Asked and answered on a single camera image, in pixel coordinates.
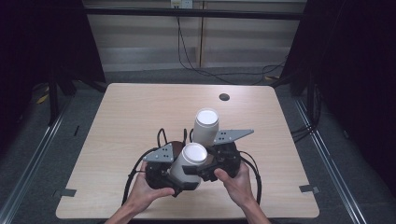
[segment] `person's hand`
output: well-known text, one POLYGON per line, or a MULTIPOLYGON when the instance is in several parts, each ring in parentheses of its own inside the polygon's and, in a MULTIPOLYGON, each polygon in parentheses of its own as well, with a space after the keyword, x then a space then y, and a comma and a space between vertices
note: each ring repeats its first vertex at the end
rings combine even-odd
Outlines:
POLYGON ((239 172, 236 177, 231 178, 227 172, 220 168, 215 170, 215 176, 224 184, 231 199, 239 206, 255 201, 251 191, 250 177, 248 167, 241 161, 239 172))
POLYGON ((106 223, 128 223, 134 216, 146 210, 156 199, 175 194, 171 188, 152 189, 146 182, 147 163, 143 161, 128 199, 106 223))

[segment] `gray carpet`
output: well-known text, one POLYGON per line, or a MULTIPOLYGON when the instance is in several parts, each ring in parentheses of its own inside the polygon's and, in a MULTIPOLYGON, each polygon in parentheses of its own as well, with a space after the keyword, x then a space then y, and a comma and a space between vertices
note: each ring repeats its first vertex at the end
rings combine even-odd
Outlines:
MULTIPOLYGON (((208 71, 216 74, 235 72, 259 74, 262 68, 212 68, 208 71)), ((276 76, 280 74, 280 71, 281 69, 276 69, 275 72, 268 75, 276 76)), ((241 85, 250 85, 258 81, 260 81, 259 85, 271 83, 265 78, 262 79, 261 75, 222 75, 219 77, 233 84, 241 85)), ((106 78, 108 83, 227 84, 227 82, 216 77, 197 74, 185 69, 107 73, 106 78)), ((78 87, 77 94, 72 99, 64 115, 63 123, 52 140, 49 151, 24 196, 12 223, 98 223, 101 221, 60 220, 55 216, 55 210, 60 200, 52 197, 52 194, 56 189, 64 189, 103 98, 102 93, 92 90, 85 84, 76 83, 76 85, 78 87), (79 127, 78 133, 75 135, 77 126, 79 127)), ((276 88, 276 94, 290 130, 294 131, 301 128, 304 123, 294 103, 295 98, 290 96, 289 87, 286 85, 276 88)), ((18 181, 47 128, 50 113, 48 102, 36 105, 33 101, 27 112, 28 117, 22 120, 19 133, 13 143, 9 145, 8 154, 2 157, 0 161, 1 205, 4 204, 8 194, 18 181)), ((63 101, 66 101, 66 98, 61 97, 61 104, 63 101)), ((395 222, 395 199, 389 194, 388 188, 377 174, 361 157, 359 149, 353 141, 345 138, 342 127, 338 125, 336 118, 325 106, 322 108, 318 129, 352 194, 361 206, 367 223, 395 222)), ((313 219, 279 218, 275 222, 353 223, 310 136, 298 142, 296 146, 309 182, 320 189, 320 193, 315 195, 320 215, 313 219)), ((190 223, 214 222, 196 221, 190 223)), ((216 223, 246 223, 246 221, 216 223)))

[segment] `person's right hand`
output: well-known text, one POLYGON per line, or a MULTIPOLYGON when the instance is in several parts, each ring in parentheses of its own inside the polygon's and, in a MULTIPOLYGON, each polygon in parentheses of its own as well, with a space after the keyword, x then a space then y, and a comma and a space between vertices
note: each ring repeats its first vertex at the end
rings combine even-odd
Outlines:
POLYGON ((220 168, 216 169, 214 174, 221 182, 223 182, 231 199, 239 207, 243 207, 247 203, 255 201, 251 191, 249 170, 244 162, 241 161, 239 172, 234 178, 229 177, 228 174, 220 168))

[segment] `wooden table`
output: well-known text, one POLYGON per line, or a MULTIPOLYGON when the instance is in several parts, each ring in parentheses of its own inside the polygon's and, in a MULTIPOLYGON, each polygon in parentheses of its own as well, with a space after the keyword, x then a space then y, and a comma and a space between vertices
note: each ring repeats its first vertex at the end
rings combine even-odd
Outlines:
MULTIPOLYGON (((128 174, 137 159, 157 146, 164 128, 168 141, 182 141, 183 129, 193 127, 197 111, 219 113, 219 128, 253 129, 235 143, 250 153, 262 176, 262 209, 268 217, 316 217, 318 205, 292 141, 275 91, 270 87, 225 85, 111 84, 98 109, 67 189, 59 218, 108 218, 119 207, 128 174), (227 93, 229 101, 219 96, 227 93)), ((256 180, 251 172, 254 195, 256 180)), ((194 191, 155 201, 135 218, 241 218, 241 209, 220 181, 202 182, 194 191)))

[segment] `black round hole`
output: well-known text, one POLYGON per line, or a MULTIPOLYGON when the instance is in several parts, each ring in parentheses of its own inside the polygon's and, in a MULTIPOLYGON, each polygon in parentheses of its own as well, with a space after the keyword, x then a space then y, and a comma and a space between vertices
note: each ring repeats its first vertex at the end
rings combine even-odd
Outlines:
POLYGON ((227 94, 227 93, 222 93, 222 94, 219 96, 219 98, 220 98, 220 100, 222 100, 222 101, 228 101, 228 100, 230 100, 230 95, 227 94))

